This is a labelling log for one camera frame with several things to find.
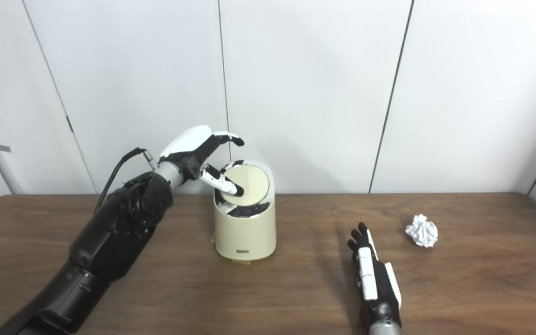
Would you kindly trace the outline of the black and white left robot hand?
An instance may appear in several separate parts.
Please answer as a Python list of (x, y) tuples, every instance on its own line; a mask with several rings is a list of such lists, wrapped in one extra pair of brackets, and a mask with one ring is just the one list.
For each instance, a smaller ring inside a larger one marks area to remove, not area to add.
[(224, 193), (241, 197), (244, 189), (217, 168), (206, 163), (219, 146), (228, 142), (244, 146), (245, 142), (231, 132), (212, 132), (207, 125), (192, 127), (177, 136), (161, 152), (155, 170), (175, 190), (187, 181), (202, 180)]

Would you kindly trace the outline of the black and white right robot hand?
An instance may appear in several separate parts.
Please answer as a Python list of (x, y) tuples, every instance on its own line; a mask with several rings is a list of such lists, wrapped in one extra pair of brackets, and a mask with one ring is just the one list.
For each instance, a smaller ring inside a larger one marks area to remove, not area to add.
[(364, 222), (351, 231), (347, 242), (360, 290), (360, 322), (369, 335), (399, 335), (402, 295), (393, 265), (379, 260), (370, 230)]

